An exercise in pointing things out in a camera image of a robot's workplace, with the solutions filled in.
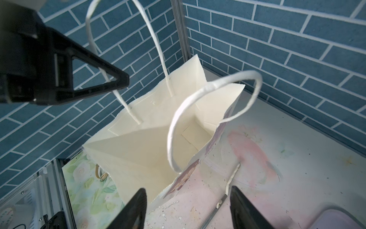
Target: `black device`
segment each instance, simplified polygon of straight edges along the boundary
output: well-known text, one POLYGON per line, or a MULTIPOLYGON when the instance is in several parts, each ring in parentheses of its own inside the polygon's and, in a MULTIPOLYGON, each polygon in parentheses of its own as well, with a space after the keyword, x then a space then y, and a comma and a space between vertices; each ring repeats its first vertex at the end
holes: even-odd
MULTIPOLYGON (((146 207, 146 191, 141 188, 107 229, 143 229, 146 207)), ((236 186, 231 188, 230 210, 234 229, 274 229, 236 186)))
POLYGON ((36 11, 0 0, 0 103, 63 104, 129 85, 129 75, 43 24, 36 11), (72 60, 114 80, 74 90, 72 60))

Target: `table surface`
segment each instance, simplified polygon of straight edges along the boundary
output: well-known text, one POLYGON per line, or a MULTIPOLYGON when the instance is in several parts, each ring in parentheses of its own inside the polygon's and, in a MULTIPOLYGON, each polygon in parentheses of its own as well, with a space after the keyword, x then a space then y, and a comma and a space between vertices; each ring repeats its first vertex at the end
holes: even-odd
MULTIPOLYGON (((234 113, 250 96, 243 91, 234 113)), ((216 158, 239 158, 242 166, 232 184, 275 228, 309 228, 334 207, 366 225, 366 158, 259 99, 221 138, 220 152, 210 154, 202 167, 229 177, 235 162, 215 169, 216 158)), ((199 228, 224 194, 210 182, 197 168, 176 197, 146 216, 145 228, 199 228)), ((227 198, 207 228, 232 228, 229 206, 227 198)))

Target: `open shopping bag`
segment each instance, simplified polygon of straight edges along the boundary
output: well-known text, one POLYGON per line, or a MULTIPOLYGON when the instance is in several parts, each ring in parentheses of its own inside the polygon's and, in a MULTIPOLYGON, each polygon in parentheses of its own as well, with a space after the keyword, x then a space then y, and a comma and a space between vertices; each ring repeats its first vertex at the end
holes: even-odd
POLYGON ((83 147, 111 176, 123 202, 127 203, 139 188, 145 188, 149 212, 179 192, 219 140, 225 127, 222 119, 231 116, 244 89, 244 84, 232 82, 257 81, 249 102, 252 104, 262 81, 259 73, 247 71, 208 83, 197 55, 168 75, 157 38, 142 6, 137 7, 156 41, 165 80, 125 106, 83 147))

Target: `bag handle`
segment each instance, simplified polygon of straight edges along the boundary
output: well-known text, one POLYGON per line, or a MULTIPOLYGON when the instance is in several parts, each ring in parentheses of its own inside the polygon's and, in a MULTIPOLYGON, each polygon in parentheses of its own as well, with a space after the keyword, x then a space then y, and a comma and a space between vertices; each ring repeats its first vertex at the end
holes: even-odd
POLYGON ((169 161, 170 167, 175 172, 177 172, 177 173, 182 172, 182 169, 177 165, 177 163, 175 162, 175 160, 173 158, 173 134, 174 134, 176 125, 177 125, 178 120, 181 117, 181 115, 191 105, 193 105, 203 96, 205 96, 219 88, 222 88, 230 83, 234 83, 234 82, 238 82, 238 81, 242 81, 242 80, 255 80, 256 85, 254 88, 254 92, 243 110, 239 111, 238 113, 236 113, 235 115, 233 115, 229 118, 225 118, 225 119, 221 120, 219 122, 219 124, 224 123, 224 122, 229 122, 229 121, 239 117, 240 115, 244 114, 245 112, 247 112, 250 109, 250 107, 253 105, 253 103, 255 102, 256 98, 258 97, 258 94, 262 87, 263 80, 262 80, 262 76, 257 71, 254 71, 254 70, 242 71, 242 72, 235 73, 233 75, 228 75, 228 76, 219 78, 217 80, 208 82, 205 86, 203 86, 201 89, 199 89, 195 93, 191 94, 188 98, 186 98, 182 102, 182 104, 180 105, 180 107, 177 109, 177 111, 175 112, 175 114, 173 116, 172 122, 169 127, 169 132, 168 132, 168 144, 167 144, 168 161, 169 161))
MULTIPOLYGON (((93 13, 94 13, 95 9, 97 8, 97 5, 99 4, 100 1, 101 0, 93 0, 90 3, 88 11, 86 13, 86 17, 85 17, 85 26, 86 26, 86 34, 87 34, 87 37, 88 37, 88 42, 89 42, 89 45, 91 47, 92 52, 95 53, 96 55, 98 55, 98 51, 97 51, 97 46, 96 46, 96 44, 94 42, 94 39, 93 39, 92 28, 90 26, 90 19, 91 19, 92 15, 93 15, 93 13)), ((147 28, 149 29, 149 32, 151 34, 151 37, 154 41, 154 44, 155 44, 156 49, 157 49, 158 54, 159 54, 161 66, 163 68, 163 72, 164 72, 164 75, 165 75, 165 80, 167 82, 167 86, 168 86, 170 96, 173 97, 174 96, 173 87, 172 87, 171 82, 170 82, 167 67, 165 66, 163 51, 161 50, 158 38, 155 35, 153 27, 151 26, 149 18, 147 17, 146 12, 145 12, 143 6, 141 5, 141 3, 138 0, 132 0, 132 1, 136 5, 138 11, 142 15, 142 18, 144 19, 144 21, 147 25, 147 28)), ((102 68, 99 68, 99 70, 102 73, 104 79, 107 82, 110 82, 111 80, 108 78, 107 73, 105 72, 105 70, 102 69, 102 68)), ((126 108, 128 114, 137 122, 137 124, 140 125, 142 123, 141 119, 139 119, 137 117, 137 115, 131 110, 131 108, 128 106, 128 104, 125 102, 125 100, 119 94, 119 92, 117 90, 113 90, 113 94, 116 96, 117 100, 126 108)))

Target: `blue brick wall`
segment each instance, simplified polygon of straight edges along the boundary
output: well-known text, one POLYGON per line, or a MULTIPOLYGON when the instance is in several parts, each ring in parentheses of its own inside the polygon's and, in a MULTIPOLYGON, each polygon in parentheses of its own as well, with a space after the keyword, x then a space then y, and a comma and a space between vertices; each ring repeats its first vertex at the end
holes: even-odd
MULTIPOLYGON (((91 0, 48 0, 40 10, 46 25, 88 48, 85 15, 91 0)), ((168 72, 183 64, 170 0, 141 0, 164 51, 168 72)), ((163 79, 150 33, 131 0, 102 0, 91 23, 100 56, 130 74, 120 90, 127 103, 163 79)), ((105 82, 99 70, 74 61, 74 87, 105 82)), ((0 104, 0 198, 54 158, 66 158, 111 122, 122 105, 112 93, 61 106, 0 104)))
POLYGON ((183 0, 203 66, 259 71, 261 98, 366 156, 365 3, 183 0))

